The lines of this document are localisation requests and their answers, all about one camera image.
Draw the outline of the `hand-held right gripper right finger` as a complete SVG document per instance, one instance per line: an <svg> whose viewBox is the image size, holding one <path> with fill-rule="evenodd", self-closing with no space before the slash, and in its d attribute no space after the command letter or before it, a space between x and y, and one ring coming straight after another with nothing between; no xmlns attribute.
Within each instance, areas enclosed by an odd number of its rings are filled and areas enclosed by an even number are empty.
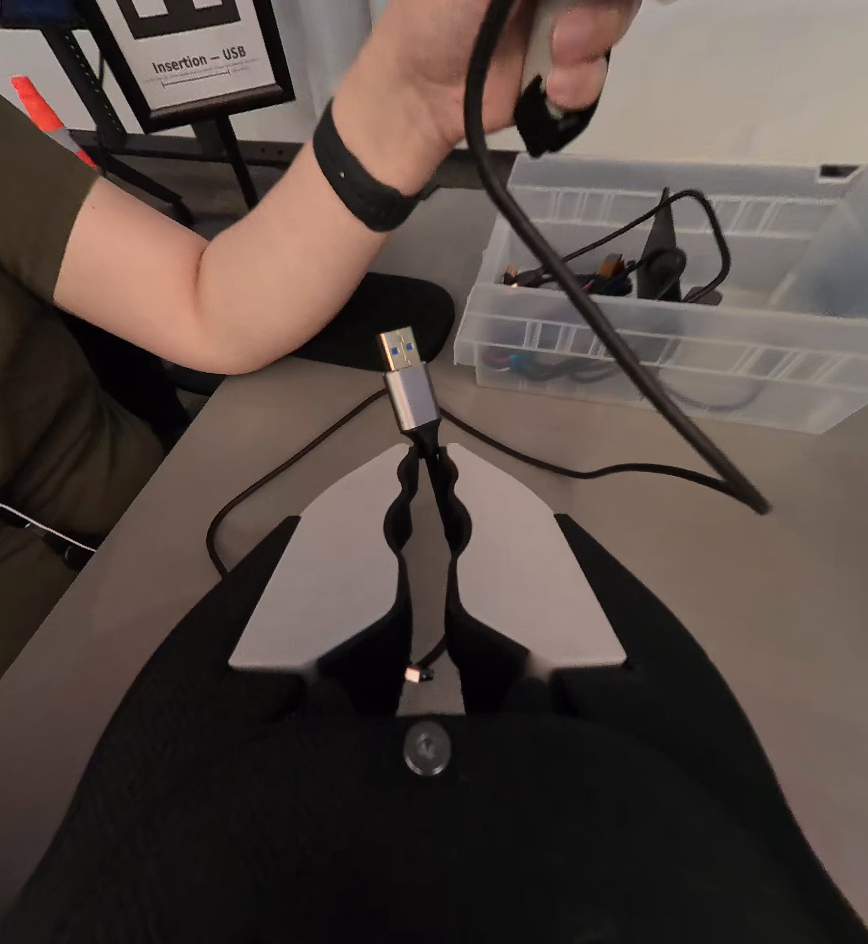
<svg viewBox="0 0 868 944"><path fill-rule="evenodd" d="M442 448L441 468L460 614L523 649L540 677L622 666L626 650L551 507L458 443Z"/></svg>

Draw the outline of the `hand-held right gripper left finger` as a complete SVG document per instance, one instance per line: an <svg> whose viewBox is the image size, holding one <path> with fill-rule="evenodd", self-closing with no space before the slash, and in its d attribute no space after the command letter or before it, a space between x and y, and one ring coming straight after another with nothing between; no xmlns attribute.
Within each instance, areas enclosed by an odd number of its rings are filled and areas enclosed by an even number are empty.
<svg viewBox="0 0 868 944"><path fill-rule="evenodd" d="M416 473L395 444L304 509L229 667L302 674L395 609Z"/></svg>

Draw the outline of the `clear plastic bin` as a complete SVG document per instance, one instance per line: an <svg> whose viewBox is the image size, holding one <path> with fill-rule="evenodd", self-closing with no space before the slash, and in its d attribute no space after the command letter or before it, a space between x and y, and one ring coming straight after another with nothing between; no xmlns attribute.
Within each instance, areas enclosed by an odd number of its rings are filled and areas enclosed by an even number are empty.
<svg viewBox="0 0 868 944"><path fill-rule="evenodd" d="M509 191L561 257L663 194L701 191L732 256L712 305L624 297L602 310L687 415L825 432L868 405L868 166L586 156L518 158ZM476 382L650 409L556 284L503 282L538 262L498 218L453 343Z"/></svg>

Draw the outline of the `person's left hand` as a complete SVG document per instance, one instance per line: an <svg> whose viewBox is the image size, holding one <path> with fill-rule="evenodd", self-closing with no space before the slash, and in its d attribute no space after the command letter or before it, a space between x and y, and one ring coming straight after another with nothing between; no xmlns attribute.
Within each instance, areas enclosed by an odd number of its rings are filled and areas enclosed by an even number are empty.
<svg viewBox="0 0 868 944"><path fill-rule="evenodd" d="M607 56L627 34L640 1L563 2L548 24L547 2L511 3L487 68L484 120L488 133L513 124L522 82L539 89L555 117L570 117L599 99ZM419 101L412 111L441 151L464 139L463 98L486 1L389 2L374 41L393 54L396 83Z"/></svg>

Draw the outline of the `black framed sign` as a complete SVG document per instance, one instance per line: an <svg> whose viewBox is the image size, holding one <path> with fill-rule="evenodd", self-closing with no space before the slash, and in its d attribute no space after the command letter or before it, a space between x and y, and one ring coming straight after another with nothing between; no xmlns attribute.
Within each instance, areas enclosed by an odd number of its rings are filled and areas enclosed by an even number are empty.
<svg viewBox="0 0 868 944"><path fill-rule="evenodd" d="M235 114L295 100L271 2L2 1L0 30L40 33L94 124L94 159L191 226L180 195L120 161L129 134L77 41L89 33L145 133L190 126L230 164L248 208L259 197L232 124Z"/></svg>

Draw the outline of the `orange traffic cone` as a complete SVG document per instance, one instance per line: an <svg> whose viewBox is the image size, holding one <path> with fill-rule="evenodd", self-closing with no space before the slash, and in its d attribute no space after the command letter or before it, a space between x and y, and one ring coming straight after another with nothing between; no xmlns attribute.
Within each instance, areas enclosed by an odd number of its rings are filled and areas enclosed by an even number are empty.
<svg viewBox="0 0 868 944"><path fill-rule="evenodd" d="M39 93L32 81L26 76L15 76L10 77L10 82L33 124L51 140L70 151L88 166L98 170L97 163L75 141L71 132L47 100Z"/></svg>

